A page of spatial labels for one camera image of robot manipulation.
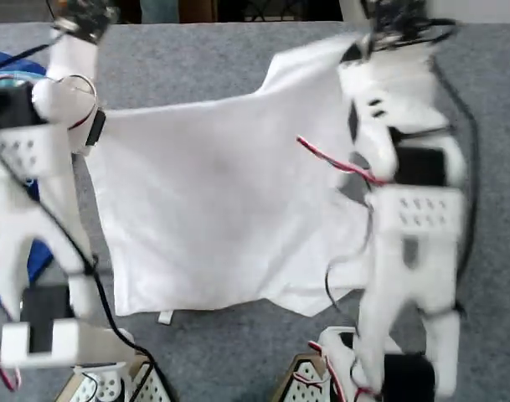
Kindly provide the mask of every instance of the black cable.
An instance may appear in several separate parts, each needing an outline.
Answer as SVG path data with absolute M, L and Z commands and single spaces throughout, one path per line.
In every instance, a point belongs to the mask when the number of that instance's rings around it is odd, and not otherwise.
M 372 186 L 370 185 L 368 180 L 366 180 L 365 178 L 363 178 L 363 180 L 366 183 L 368 193 L 371 193 Z M 339 256 L 339 257 L 329 261 L 329 264 L 327 264 L 327 269 L 325 271 L 324 284 L 325 284 L 325 292 L 327 294 L 327 297 L 329 297 L 329 300 L 331 301 L 332 306 L 340 313 L 340 315 L 342 315 L 343 317 L 345 317 L 346 319 L 351 321 L 351 325 L 355 328 L 355 333 L 357 334 L 357 336 L 358 336 L 357 323 L 355 322 L 355 320 L 353 320 L 348 314 L 346 314 L 340 308 L 340 306 L 337 304 L 336 299 L 334 298 L 334 296 L 331 293 L 331 287 L 329 286 L 329 274 L 331 273 L 331 270 L 332 270 L 332 268 L 334 268 L 335 265 L 345 264 L 345 263 L 359 257 L 360 255 L 362 255 L 368 247 L 368 244 L 372 237 L 372 232 L 373 232 L 373 208 L 372 208 L 372 206 L 368 205 L 368 223 L 367 223 L 366 234 L 364 236 L 363 243 L 358 248 L 358 250 L 355 251 L 354 253 L 352 253 L 351 255 L 342 255 L 342 256 Z
M 46 2 L 46 5 L 48 6 L 48 10 L 50 11 L 50 15 L 52 16 L 52 19 L 55 19 L 54 10 L 52 9 L 52 5 L 50 4 L 50 0 L 44 0 Z
M 40 44 L 39 46 L 35 46 L 34 48 L 24 50 L 22 53 L 19 53 L 13 57 L 9 57 L 8 59 L 5 59 L 4 61 L 0 61 L 0 69 L 2 69 L 3 67 L 7 67 L 8 65 L 15 63 L 21 59 L 25 59 L 26 57 L 32 56 L 42 50 L 49 48 L 50 46 L 56 44 L 63 37 L 63 35 L 64 35 L 64 33 L 61 33 L 46 44 Z
M 87 379 L 90 379 L 93 383 L 95 383 L 95 392 L 93 392 L 93 395 L 91 395 L 85 402 L 92 402 L 93 400 L 95 400 L 95 397 L 96 397 L 96 392 L 98 391 L 98 381 L 96 381 L 95 379 L 93 379 L 90 375 L 88 375 L 87 373 L 82 373 L 81 375 L 83 375 L 84 377 L 86 377 Z
M 482 155 L 481 155 L 481 139 L 480 126 L 477 119 L 471 111 L 468 104 L 461 98 L 457 89 L 446 78 L 443 71 L 435 60 L 432 61 L 431 70 L 445 89 L 452 102 L 456 105 L 460 113 L 467 119 L 471 133 L 471 173 L 469 177 L 469 193 L 470 202 L 466 216 L 466 228 L 463 237 L 463 246 L 460 253 L 460 259 L 457 264 L 457 284 L 461 283 L 461 279 L 466 274 L 471 258 L 472 249 L 474 247 L 477 230 L 477 213 L 480 202 L 480 174 L 482 172 Z

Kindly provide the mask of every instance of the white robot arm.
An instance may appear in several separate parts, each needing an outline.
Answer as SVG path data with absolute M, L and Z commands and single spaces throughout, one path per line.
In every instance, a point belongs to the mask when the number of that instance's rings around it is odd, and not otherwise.
M 97 308 L 97 283 L 71 161 L 71 153 L 86 154 L 94 145 L 105 120 L 93 83 L 98 43 L 113 17 L 102 6 L 75 2 L 58 17 L 54 36 L 63 36 L 52 46 L 46 78 L 0 88 L 0 302 L 12 321 L 3 327 L 0 366 L 109 368 L 125 380 L 128 400 L 131 335 L 122 333 L 125 342 L 88 322 Z M 58 222 L 23 189 L 30 178 L 38 180 L 40 203 Z M 36 238 L 50 248 L 68 288 L 28 287 L 27 259 Z
M 373 176 L 386 182 L 367 200 L 374 263 L 358 326 L 330 327 L 318 342 L 337 394 L 348 401 L 380 395 L 386 401 L 427 401 L 451 396 L 456 388 L 456 272 L 466 166 L 449 121 L 433 106 L 435 77 L 427 58 L 410 62 L 409 54 L 431 55 L 431 49 L 414 44 L 364 50 L 341 67 L 343 90 L 358 115 L 355 150 Z M 402 354 L 389 337 L 409 303 L 423 317 L 424 355 Z

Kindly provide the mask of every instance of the gray carpet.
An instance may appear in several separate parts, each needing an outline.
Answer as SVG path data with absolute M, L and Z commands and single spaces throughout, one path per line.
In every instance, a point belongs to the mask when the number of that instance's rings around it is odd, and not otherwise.
M 126 108 L 247 93 L 261 84 L 276 51 L 343 30 L 340 23 L 116 26 L 100 56 L 100 95 L 108 107 Z M 2 25 L 0 49 L 15 52 L 46 35 L 46 25 Z M 466 28 L 443 46 L 439 61 L 476 112 L 483 140 L 482 206 L 477 246 L 461 288 L 468 318 L 454 400 L 510 402 L 510 26 Z M 444 97 L 440 104 L 456 117 Z M 465 149 L 468 140 L 462 131 Z M 111 293 L 110 261 L 93 223 L 95 201 L 81 160 L 76 171 L 83 219 Z M 50 271 L 46 279 L 59 278 Z M 357 301 L 357 295 L 349 297 L 343 306 L 354 314 Z M 307 350 L 307 340 L 341 322 L 333 309 L 309 319 L 267 301 L 219 312 L 179 312 L 171 327 L 158 326 L 155 319 L 138 315 L 119 323 L 152 350 L 181 400 L 242 402 L 268 400 L 293 356 Z M 0 331 L 3 322 L 0 312 Z M 404 348 L 423 346 L 415 314 L 403 317 L 394 335 Z M 68 370 L 26 372 L 18 394 L 10 395 L 0 383 L 0 400 L 52 400 L 68 375 Z

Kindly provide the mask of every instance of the white towel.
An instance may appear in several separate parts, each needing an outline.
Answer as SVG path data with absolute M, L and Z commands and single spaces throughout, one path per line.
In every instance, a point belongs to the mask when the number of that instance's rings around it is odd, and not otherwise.
M 330 304 L 327 263 L 360 246 L 367 212 L 296 137 L 348 160 L 337 65 L 354 40 L 276 55 L 249 95 L 107 113 L 87 162 L 118 315 L 267 298 L 312 316 Z M 332 274 L 337 296 L 364 283 L 365 258 Z

